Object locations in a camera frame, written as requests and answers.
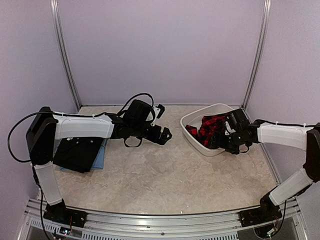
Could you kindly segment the red black plaid shirt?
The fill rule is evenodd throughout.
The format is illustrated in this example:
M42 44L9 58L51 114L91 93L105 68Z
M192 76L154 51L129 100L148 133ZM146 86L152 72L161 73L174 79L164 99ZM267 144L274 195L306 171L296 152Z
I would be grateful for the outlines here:
M199 128L191 125L186 125L185 128L192 137L209 149L209 140L214 132L228 131L227 116L226 113L204 116Z

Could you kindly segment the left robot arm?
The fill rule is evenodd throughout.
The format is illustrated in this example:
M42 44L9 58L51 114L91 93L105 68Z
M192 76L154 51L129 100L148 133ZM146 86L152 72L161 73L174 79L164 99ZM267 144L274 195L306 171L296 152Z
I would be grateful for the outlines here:
M27 130L26 140L36 184L46 198L46 213L63 223L70 218L61 196L54 165L68 160L93 163L104 140L135 137L165 145L172 134L155 124L165 111L161 104L129 100L118 113L64 114L42 107Z

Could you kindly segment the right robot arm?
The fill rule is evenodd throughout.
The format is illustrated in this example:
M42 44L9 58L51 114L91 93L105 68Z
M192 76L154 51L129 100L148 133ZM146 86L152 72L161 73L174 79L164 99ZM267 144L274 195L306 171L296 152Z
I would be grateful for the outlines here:
M292 175L260 199L256 218L266 222L279 211L287 199L303 193L320 180L320 125L271 122L257 119L250 122L240 108L226 113L206 116L203 123L210 129L206 146L223 149L238 155L242 146L249 149L253 144L283 151L279 157L288 160L297 154L294 163L300 163Z

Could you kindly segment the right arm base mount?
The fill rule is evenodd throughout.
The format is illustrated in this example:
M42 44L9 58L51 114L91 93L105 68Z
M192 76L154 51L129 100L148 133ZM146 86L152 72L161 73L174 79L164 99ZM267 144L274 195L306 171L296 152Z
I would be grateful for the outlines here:
M240 223L243 228L274 221L282 216L282 212L278 206L272 209L260 206L239 212Z

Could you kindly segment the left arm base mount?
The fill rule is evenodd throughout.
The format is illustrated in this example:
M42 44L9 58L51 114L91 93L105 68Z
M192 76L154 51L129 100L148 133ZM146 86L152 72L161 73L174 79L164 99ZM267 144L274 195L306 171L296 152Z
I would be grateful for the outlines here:
M55 223L68 225L70 227L83 228L87 221L88 213L81 210L70 208L47 208L44 211L43 217Z

